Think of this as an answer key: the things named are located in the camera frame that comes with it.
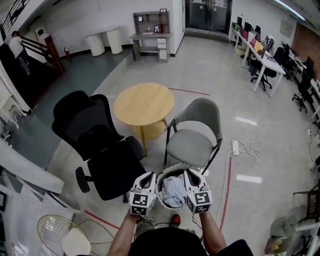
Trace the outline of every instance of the red floor line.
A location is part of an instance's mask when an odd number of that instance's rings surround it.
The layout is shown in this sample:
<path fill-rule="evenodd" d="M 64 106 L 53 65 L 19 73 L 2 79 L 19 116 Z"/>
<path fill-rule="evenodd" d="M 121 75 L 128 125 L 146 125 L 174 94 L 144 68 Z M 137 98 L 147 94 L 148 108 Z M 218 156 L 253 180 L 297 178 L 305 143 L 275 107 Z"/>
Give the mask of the red floor line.
<path fill-rule="evenodd" d="M 170 90 L 175 90 L 175 91 L 182 91 L 182 92 L 188 92 L 188 93 L 202 94 L 202 95 L 210 96 L 210 94 L 202 93 L 202 92 L 198 92 L 198 91 L 193 91 L 193 90 L 182 90 L 182 89 L 175 89 L 175 88 L 169 88 L 169 89 Z"/>
<path fill-rule="evenodd" d="M 222 227 L 224 226 L 224 221 L 225 221 L 226 211 L 227 211 L 229 188 L 230 188 L 230 178 L 231 178 L 231 162 L 232 162 L 232 157 L 230 156 L 228 183 L 227 183 L 227 187 L 226 187 L 226 195 L 225 195 L 225 202 L 224 202 L 224 209 L 223 209 L 223 214 L 222 214 L 222 219 L 221 219 L 220 231 L 222 230 Z"/>
<path fill-rule="evenodd" d="M 118 227 L 118 226 L 116 226 L 116 225 L 113 225 L 113 224 L 111 224 L 110 222 L 105 221 L 104 219 L 102 219 L 102 218 L 100 218 L 100 217 L 92 214 L 91 212 L 89 212 L 89 211 L 87 211 L 87 210 L 84 210 L 84 212 L 85 212 L 86 214 L 90 215 L 91 217 L 97 219 L 98 221 L 101 221 L 101 222 L 103 222 L 104 224 L 109 225 L 110 227 L 113 227 L 113 228 L 115 228 L 115 229 L 117 229 L 117 230 L 120 229 L 120 227 Z"/>

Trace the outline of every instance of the black office chair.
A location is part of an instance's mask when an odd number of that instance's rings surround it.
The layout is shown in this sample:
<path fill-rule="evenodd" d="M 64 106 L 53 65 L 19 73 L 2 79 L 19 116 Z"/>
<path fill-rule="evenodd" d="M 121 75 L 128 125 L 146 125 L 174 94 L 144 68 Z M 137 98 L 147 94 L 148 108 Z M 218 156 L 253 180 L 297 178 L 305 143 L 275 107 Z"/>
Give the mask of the black office chair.
<path fill-rule="evenodd" d="M 74 91 L 63 97 L 54 107 L 52 130 L 70 144 L 87 162 L 91 176 L 85 176 L 81 167 L 76 179 L 83 193 L 90 191 L 88 182 L 94 182 L 102 200 L 123 195 L 133 186 L 137 177 L 145 173 L 140 160 L 145 152 L 139 142 L 129 136 L 125 140 L 113 124 L 106 96 L 87 96 Z"/>
<path fill-rule="evenodd" d="M 304 108 L 305 112 L 308 113 L 308 109 L 305 105 L 305 101 L 309 102 L 310 104 L 314 103 L 310 93 L 308 92 L 311 86 L 311 79 L 314 76 L 314 71 L 310 68 L 305 68 L 302 72 L 302 81 L 298 85 L 298 93 L 295 93 L 292 97 L 292 100 L 296 100 L 299 102 L 300 109 Z"/>
<path fill-rule="evenodd" d="M 251 76 L 257 76 L 257 77 L 254 77 L 254 78 L 251 78 L 251 83 L 254 81 L 254 80 L 257 80 L 258 79 L 258 76 L 259 74 L 255 73 L 256 71 L 261 71 L 261 68 L 262 68 L 262 64 L 259 60 L 252 60 L 250 61 L 250 65 L 251 65 L 251 68 L 250 68 L 250 71 L 251 71 Z M 269 68 L 266 68 L 263 72 L 263 76 L 261 78 L 261 83 L 263 85 L 263 90 L 266 91 L 266 84 L 269 85 L 269 88 L 272 89 L 272 85 L 268 82 L 268 77 L 270 78 L 275 78 L 277 76 L 277 72 L 274 71 L 274 70 L 271 70 Z"/>

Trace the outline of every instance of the gray floor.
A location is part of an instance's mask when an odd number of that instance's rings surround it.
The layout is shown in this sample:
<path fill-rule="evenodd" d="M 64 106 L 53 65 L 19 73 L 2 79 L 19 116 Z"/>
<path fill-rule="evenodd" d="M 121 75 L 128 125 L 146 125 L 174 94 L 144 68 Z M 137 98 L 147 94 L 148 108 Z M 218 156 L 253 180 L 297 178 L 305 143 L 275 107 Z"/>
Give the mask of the gray floor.
<path fill-rule="evenodd" d="M 170 88 L 196 91 L 209 94 L 203 96 L 196 93 L 173 90 L 175 105 L 167 117 L 172 118 L 185 109 L 194 99 L 207 97 L 215 101 L 220 109 L 223 142 L 221 149 L 212 162 L 209 176 L 206 178 L 212 191 L 213 204 L 210 212 L 216 218 L 223 195 L 225 180 L 225 163 L 228 153 L 232 150 L 232 140 L 238 139 L 250 146 L 264 135 L 259 143 L 253 145 L 263 154 L 257 162 L 247 154 L 241 153 L 232 157 L 230 191 L 226 208 L 226 216 L 222 233 L 228 244 L 238 239 L 245 239 L 254 255 L 263 255 L 264 248 L 270 236 L 270 227 L 276 218 L 297 214 L 297 218 L 305 215 L 306 198 L 302 195 L 293 196 L 293 192 L 306 191 L 313 187 L 313 174 L 309 166 L 311 158 L 307 135 L 310 127 L 308 114 L 299 112 L 298 105 L 292 101 L 293 94 L 298 90 L 294 82 L 281 80 L 272 98 L 270 90 L 263 91 L 259 86 L 256 93 L 250 83 L 251 75 L 241 67 L 242 59 L 233 51 L 230 44 L 207 39 L 185 37 L 175 58 L 168 63 L 159 63 L 152 56 L 142 57 L 132 64 L 127 72 L 113 86 L 103 84 L 95 93 L 108 96 L 113 122 L 117 131 L 124 135 L 133 135 L 132 127 L 121 123 L 113 114 L 115 98 L 126 88 L 138 83 L 160 83 Z M 270 79 L 275 84 L 277 78 Z M 205 134 L 215 142 L 214 135 L 208 127 L 197 122 L 186 122 L 178 125 Z M 166 134 L 147 142 L 148 157 L 141 162 L 147 171 L 161 172 L 175 163 L 168 158 L 167 166 L 163 166 Z M 312 144 L 313 157 L 316 147 Z M 87 210 L 107 222 L 120 226 L 128 211 L 128 205 L 121 198 L 102 201 L 93 184 L 91 191 L 83 194 L 76 181 L 75 170 L 82 166 L 89 175 L 87 164 L 65 142 L 61 142 L 49 165 L 48 171 L 65 181 L 61 198 L 73 206 Z M 167 222 L 174 211 L 164 209 L 158 202 L 150 216 L 156 218 L 156 223 Z M 192 222 L 192 214 L 186 207 L 179 210 L 181 228 L 194 229 L 200 236 L 201 231 Z M 76 216 L 75 221 L 86 218 L 86 214 Z M 220 225 L 222 211 L 216 220 Z M 108 237 L 98 228 L 88 227 L 85 230 L 97 240 Z M 94 248 L 95 251 L 106 254 L 107 247 Z"/>
<path fill-rule="evenodd" d="M 107 50 L 99 57 L 93 57 L 87 52 L 72 57 L 71 62 L 63 60 L 65 75 L 50 86 L 27 118 L 19 120 L 19 129 L 11 125 L 13 148 L 39 167 L 48 167 L 61 141 L 51 129 L 56 103 L 76 90 L 92 95 L 110 72 L 131 52 L 131 48 L 124 48 L 123 53 L 113 55 L 111 50 Z"/>

